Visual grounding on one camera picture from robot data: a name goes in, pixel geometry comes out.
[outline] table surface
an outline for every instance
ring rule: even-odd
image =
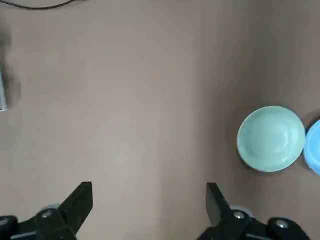
[[[319,2],[90,0],[0,18],[1,215],[25,220],[92,181],[79,239],[193,240],[217,182],[259,220],[319,237],[320,176],[302,158],[258,173],[236,149],[259,107],[288,107],[306,127],[320,116]]]

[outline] blue bowl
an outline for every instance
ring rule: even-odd
[[[320,120],[308,131],[303,155],[309,168],[320,175]]]

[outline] black cable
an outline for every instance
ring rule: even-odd
[[[18,9],[25,9],[25,10],[51,10],[51,9],[57,9],[57,8],[61,8],[64,7],[66,5],[72,4],[74,2],[76,2],[78,0],[69,0],[57,5],[53,5],[53,6],[44,6],[44,7],[33,7],[33,6],[23,6],[23,5],[19,5],[10,1],[6,1],[6,0],[0,0],[0,4],[5,4],[5,5],[9,5]]]

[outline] metal screw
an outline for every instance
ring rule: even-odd
[[[48,217],[50,217],[52,215],[52,212],[49,210],[49,211],[46,211],[44,214],[42,214],[42,218],[43,219],[46,219],[46,218],[48,218]]]
[[[279,228],[282,228],[282,229],[287,229],[288,228],[288,223],[286,223],[284,220],[277,220],[275,222],[275,224],[279,227]]]
[[[240,211],[235,211],[234,212],[234,216],[237,218],[237,219],[244,219],[245,218],[245,215],[240,212]]]
[[[0,221],[0,226],[4,226],[9,222],[8,218],[4,218]]]

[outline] green bowl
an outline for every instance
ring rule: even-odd
[[[237,135],[243,161],[260,172],[277,172],[301,155],[306,131],[300,118],[281,106],[266,106],[251,113]]]

